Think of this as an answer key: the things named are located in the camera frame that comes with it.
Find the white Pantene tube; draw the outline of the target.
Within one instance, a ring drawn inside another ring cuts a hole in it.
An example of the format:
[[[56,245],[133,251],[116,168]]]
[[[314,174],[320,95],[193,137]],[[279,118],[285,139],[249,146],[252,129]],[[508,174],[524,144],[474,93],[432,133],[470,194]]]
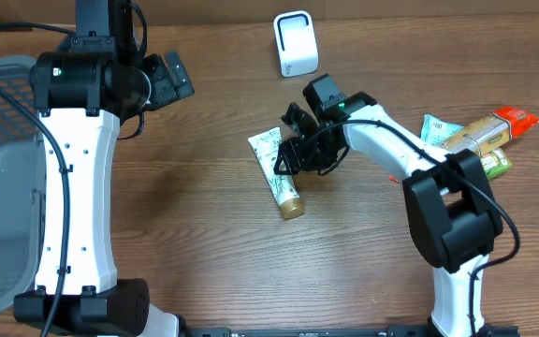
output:
[[[274,172],[278,160],[279,145],[282,143],[280,128],[274,127],[261,134],[251,136],[248,138],[248,142],[264,173],[282,218],[289,220],[303,215],[304,205],[292,177]]]

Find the teal snack packet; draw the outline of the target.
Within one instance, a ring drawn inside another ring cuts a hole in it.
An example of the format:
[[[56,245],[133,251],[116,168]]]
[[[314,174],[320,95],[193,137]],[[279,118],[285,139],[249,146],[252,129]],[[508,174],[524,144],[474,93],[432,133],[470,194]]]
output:
[[[461,129],[463,129],[462,125],[445,122],[430,114],[425,114],[420,138],[430,145],[440,145]]]

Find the green yellow snack pouch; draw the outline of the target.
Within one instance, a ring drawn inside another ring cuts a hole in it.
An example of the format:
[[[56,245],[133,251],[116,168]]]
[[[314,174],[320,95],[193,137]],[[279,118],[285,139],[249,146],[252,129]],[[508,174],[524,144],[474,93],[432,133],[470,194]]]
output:
[[[501,148],[482,155],[480,162],[488,180],[504,175],[512,167],[512,162]]]

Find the spaghetti pack orange ends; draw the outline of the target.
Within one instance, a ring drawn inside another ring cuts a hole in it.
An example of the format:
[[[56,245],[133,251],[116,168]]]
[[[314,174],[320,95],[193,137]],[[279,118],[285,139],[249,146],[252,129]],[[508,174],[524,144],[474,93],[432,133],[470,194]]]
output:
[[[479,157],[501,148],[539,123],[539,117],[525,110],[502,107],[482,119],[464,126],[437,147],[450,153],[471,150]]]

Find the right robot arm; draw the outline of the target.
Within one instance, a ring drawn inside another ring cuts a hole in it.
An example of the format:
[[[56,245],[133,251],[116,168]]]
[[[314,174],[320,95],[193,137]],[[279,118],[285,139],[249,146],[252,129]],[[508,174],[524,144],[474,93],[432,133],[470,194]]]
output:
[[[326,175],[349,151],[365,154],[401,184],[409,231],[433,268],[431,336],[490,336],[481,314],[482,274],[503,231],[479,157],[428,144],[395,122],[375,98],[342,93],[325,74],[291,103],[282,122],[295,133],[279,147],[274,170]]]

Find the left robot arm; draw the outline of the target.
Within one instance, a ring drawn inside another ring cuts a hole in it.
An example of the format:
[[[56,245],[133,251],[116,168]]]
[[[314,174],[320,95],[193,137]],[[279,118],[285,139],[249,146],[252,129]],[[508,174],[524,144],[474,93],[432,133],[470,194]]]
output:
[[[64,336],[185,337],[184,319],[155,307],[147,283],[122,279],[111,248],[111,166],[121,125],[194,90],[176,58],[136,37],[129,1],[79,1],[65,51],[41,54],[30,73],[44,125],[42,251],[33,289],[15,319]]]

